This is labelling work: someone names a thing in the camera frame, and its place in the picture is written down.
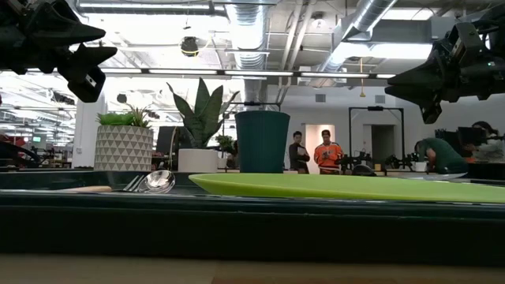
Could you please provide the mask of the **dark green cup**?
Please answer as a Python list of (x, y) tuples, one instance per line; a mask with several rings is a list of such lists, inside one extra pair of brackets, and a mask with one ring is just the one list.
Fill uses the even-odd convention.
[(242, 173), (282, 174), (290, 116), (269, 110), (235, 115)]

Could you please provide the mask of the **long ceiling light strip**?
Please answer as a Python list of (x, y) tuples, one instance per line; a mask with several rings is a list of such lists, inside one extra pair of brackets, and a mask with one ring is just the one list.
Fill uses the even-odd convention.
[(105, 74), (143, 74), (143, 75), (177, 75), (177, 76), (228, 76), (228, 77), (307, 77), (307, 78), (345, 78), (345, 79), (378, 79), (394, 77), (391, 73), (322, 73), (303, 71), (268, 71), (241, 69), (139, 69), (139, 68), (103, 68)]

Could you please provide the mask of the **low black rig frame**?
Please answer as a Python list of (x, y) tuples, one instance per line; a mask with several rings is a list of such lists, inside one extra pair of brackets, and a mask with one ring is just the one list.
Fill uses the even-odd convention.
[(247, 111), (247, 110), (281, 111), (281, 105), (279, 103), (262, 103), (255, 101), (246, 101), (246, 102), (232, 102), (231, 105), (239, 106), (241, 111)]

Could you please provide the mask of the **succulent in triangle-patterned pot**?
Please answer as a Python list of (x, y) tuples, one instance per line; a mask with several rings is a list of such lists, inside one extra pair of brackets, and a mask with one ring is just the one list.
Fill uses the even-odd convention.
[(150, 171), (154, 133), (147, 107), (128, 104), (129, 112), (97, 114), (94, 170)]

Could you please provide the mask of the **white building column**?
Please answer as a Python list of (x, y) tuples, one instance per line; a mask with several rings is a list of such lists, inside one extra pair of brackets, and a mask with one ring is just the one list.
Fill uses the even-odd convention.
[(100, 126), (97, 114), (106, 112), (107, 101), (104, 93), (95, 103), (77, 103), (72, 168), (94, 166), (96, 135)]

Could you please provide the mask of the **fork with yellow handle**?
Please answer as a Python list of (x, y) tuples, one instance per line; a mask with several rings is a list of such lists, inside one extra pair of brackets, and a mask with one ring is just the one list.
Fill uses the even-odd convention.
[(97, 185), (79, 187), (71, 189), (60, 189), (60, 192), (136, 192), (138, 185), (145, 179), (145, 176), (137, 175), (125, 188), (112, 189), (110, 186)]

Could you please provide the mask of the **black ceiling device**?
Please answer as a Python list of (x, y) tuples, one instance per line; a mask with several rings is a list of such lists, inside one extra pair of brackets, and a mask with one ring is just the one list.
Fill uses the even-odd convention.
[(199, 54), (199, 47), (196, 42), (196, 37), (186, 36), (180, 45), (181, 52), (186, 57), (196, 57)]

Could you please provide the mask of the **spoon with orange handle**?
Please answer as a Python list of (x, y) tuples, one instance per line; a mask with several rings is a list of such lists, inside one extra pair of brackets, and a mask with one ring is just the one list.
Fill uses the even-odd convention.
[(137, 187), (137, 192), (165, 194), (174, 187), (175, 182), (175, 175), (171, 171), (157, 170), (143, 178)]

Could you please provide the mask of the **lime green plate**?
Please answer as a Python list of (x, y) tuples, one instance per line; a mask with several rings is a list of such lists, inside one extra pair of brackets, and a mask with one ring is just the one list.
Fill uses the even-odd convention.
[(311, 174), (191, 174), (213, 195), (505, 204), (505, 187), (391, 177)]

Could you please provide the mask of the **person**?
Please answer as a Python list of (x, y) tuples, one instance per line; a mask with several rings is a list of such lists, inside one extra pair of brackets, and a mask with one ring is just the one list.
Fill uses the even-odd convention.
[(478, 146), (467, 144), (464, 149), (470, 151), (475, 161), (502, 162), (505, 161), (505, 145), (499, 139), (499, 131), (492, 128), (486, 121), (477, 121), (473, 128), (483, 129), (487, 140)]
[(437, 174), (465, 174), (468, 164), (459, 153), (440, 138), (425, 138), (416, 142), (414, 151), (419, 162), (426, 162), (426, 170)]
[(302, 133), (295, 131), (293, 134), (294, 142), (289, 146), (289, 159), (290, 169), (296, 170), (299, 174), (308, 174), (309, 168), (307, 166), (310, 156), (301, 144)]
[(314, 161), (320, 174), (340, 174), (339, 163), (344, 156), (344, 151), (339, 144), (331, 141), (329, 130), (323, 130), (321, 136), (323, 143), (317, 146), (314, 151)]

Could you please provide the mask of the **dark green plastic tray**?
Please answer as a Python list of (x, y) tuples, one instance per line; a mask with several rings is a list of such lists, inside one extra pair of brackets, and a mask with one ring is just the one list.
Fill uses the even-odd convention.
[(505, 204), (0, 189), (0, 252), (505, 267)]

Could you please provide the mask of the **snake plant in white pot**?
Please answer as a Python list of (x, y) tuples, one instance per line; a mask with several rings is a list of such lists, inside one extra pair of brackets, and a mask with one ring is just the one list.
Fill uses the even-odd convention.
[(239, 92), (235, 92), (229, 101), (223, 101), (223, 86), (209, 92), (202, 77), (199, 78), (195, 103), (193, 106), (178, 95), (167, 84), (173, 95), (174, 103), (188, 133), (191, 148), (178, 150), (178, 171), (184, 173), (216, 173), (218, 154), (208, 149), (208, 142), (220, 130), (226, 120), (225, 112)]

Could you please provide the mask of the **black monitor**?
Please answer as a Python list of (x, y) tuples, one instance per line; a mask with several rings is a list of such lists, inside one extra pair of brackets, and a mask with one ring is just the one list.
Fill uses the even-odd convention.
[(175, 126), (160, 126), (156, 141), (155, 151), (158, 153), (169, 153), (172, 147)]
[(474, 127), (458, 127), (458, 139), (462, 146), (472, 144), (480, 146), (487, 142), (487, 134), (484, 129)]

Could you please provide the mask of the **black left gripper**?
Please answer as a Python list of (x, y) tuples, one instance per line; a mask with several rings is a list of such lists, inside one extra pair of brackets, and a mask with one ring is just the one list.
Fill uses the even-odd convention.
[(38, 0), (27, 8), (20, 25), (30, 64), (43, 73), (56, 70), (82, 102), (96, 102), (105, 82), (99, 64), (118, 49), (83, 43), (101, 39), (106, 32), (83, 24), (66, 0)]

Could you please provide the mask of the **small background potted plant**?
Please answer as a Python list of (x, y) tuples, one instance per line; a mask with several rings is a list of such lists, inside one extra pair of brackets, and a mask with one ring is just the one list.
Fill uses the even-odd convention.
[(219, 148), (226, 154), (226, 168), (237, 169), (239, 164), (238, 142), (232, 136), (218, 135), (215, 138)]

